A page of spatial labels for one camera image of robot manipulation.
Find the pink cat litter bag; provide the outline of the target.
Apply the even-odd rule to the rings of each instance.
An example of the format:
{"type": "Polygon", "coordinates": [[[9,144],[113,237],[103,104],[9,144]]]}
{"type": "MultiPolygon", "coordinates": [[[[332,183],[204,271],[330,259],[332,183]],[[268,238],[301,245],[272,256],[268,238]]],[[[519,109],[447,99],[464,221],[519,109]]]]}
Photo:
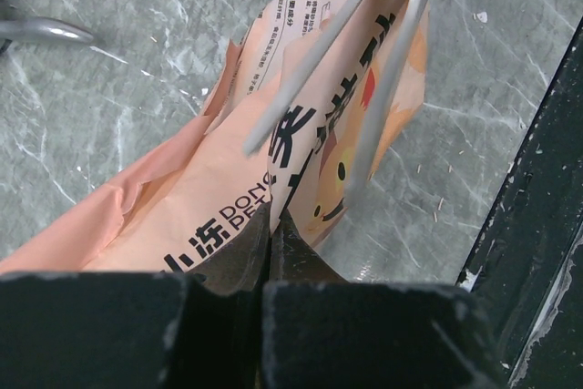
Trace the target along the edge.
{"type": "Polygon", "coordinates": [[[2,261],[187,271],[266,212],[320,243],[424,101],[428,0],[272,0],[204,108],[2,261]]]}

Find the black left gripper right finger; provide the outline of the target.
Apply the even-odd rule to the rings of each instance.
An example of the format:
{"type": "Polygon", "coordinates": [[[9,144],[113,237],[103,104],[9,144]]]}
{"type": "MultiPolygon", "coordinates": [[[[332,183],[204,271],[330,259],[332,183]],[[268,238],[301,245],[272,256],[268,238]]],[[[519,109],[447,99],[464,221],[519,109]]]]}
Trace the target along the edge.
{"type": "Polygon", "coordinates": [[[502,388],[485,312],[442,283],[348,282],[284,216],[261,309],[266,388],[502,388]]]}

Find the grey metal litter scoop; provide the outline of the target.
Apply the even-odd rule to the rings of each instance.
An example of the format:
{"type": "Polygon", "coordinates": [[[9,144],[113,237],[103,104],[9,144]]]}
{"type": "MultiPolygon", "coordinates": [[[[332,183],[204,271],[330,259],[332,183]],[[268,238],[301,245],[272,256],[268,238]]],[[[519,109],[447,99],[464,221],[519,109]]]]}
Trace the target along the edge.
{"type": "Polygon", "coordinates": [[[95,36],[84,28],[42,16],[2,20],[1,37],[28,43],[65,42],[82,45],[90,45],[95,40],[95,36]]]}

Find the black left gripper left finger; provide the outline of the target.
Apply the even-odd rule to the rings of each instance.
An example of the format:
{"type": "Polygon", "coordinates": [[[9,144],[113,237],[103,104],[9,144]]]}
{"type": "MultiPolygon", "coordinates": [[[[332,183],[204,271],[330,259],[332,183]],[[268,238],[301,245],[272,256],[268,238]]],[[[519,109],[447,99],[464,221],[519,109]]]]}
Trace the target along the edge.
{"type": "Polygon", "coordinates": [[[4,388],[252,388],[270,208],[183,273],[1,278],[4,388]]]}

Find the white bag sealing clip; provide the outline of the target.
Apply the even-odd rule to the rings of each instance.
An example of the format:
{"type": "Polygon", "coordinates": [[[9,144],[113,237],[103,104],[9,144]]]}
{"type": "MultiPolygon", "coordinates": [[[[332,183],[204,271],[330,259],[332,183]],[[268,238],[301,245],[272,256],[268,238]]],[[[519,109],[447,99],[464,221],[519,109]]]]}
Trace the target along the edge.
{"type": "Polygon", "coordinates": [[[274,57],[275,88],[242,144],[268,148],[276,197],[302,190],[352,203],[363,193],[406,74],[424,73],[428,0],[317,0],[313,30],[291,29],[274,57]]]}

